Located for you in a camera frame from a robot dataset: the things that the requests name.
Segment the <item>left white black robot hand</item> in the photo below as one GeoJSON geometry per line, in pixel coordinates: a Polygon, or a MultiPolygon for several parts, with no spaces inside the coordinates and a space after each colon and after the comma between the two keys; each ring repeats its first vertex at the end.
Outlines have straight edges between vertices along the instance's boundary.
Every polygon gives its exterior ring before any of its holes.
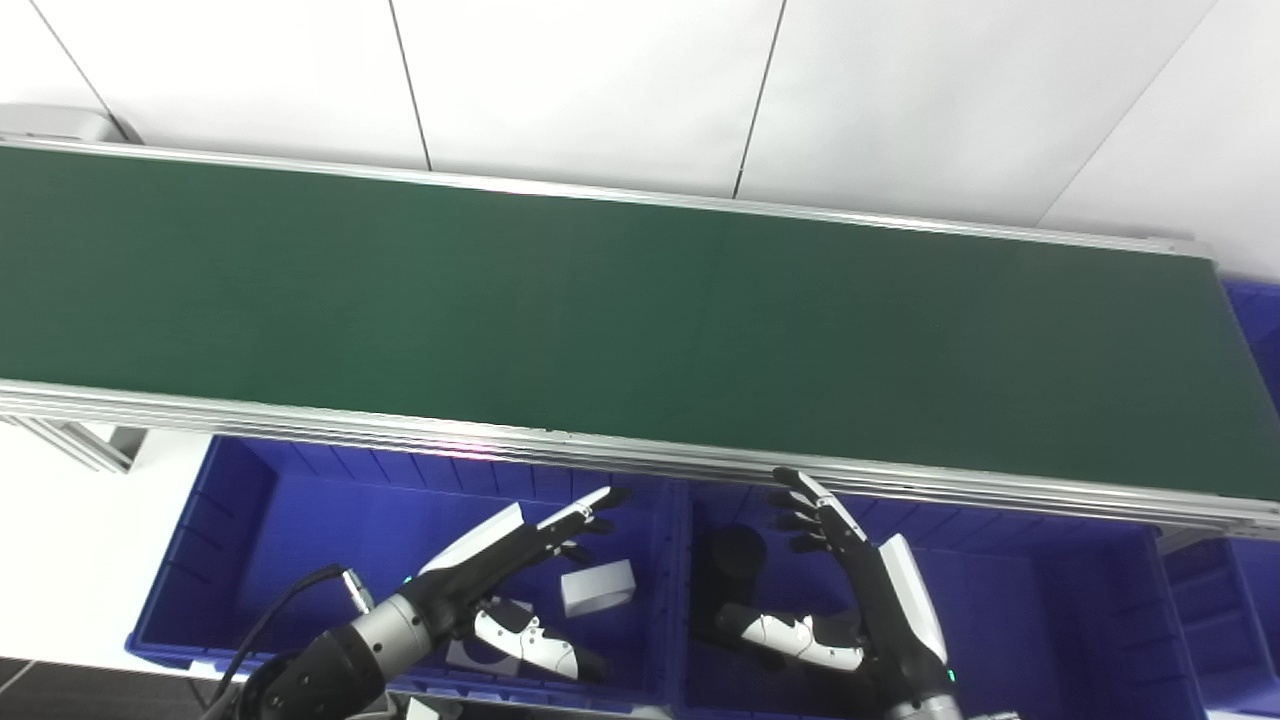
{"type": "Polygon", "coordinates": [[[448,635],[475,635],[490,647],[576,682],[600,683],[608,662],[547,629],[540,618],[495,589],[509,577],[557,556],[586,565],[591,556],[576,541],[582,533],[608,534],[612,520],[602,512],[625,503],[626,487],[607,486],[576,498],[540,523],[529,523],[513,502],[468,530],[431,559],[399,594],[431,641],[448,635]]]}

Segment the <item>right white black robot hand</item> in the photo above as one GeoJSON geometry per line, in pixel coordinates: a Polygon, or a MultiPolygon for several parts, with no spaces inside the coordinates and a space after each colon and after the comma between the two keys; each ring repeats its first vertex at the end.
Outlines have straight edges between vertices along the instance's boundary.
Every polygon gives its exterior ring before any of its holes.
{"type": "Polygon", "coordinates": [[[764,612],[724,603],[718,630],[737,641],[823,667],[865,687],[876,719],[960,719],[945,634],[913,548],[904,536],[876,544],[844,501],[804,471],[777,466],[792,551],[826,551],[842,569],[858,620],[764,612]]]}

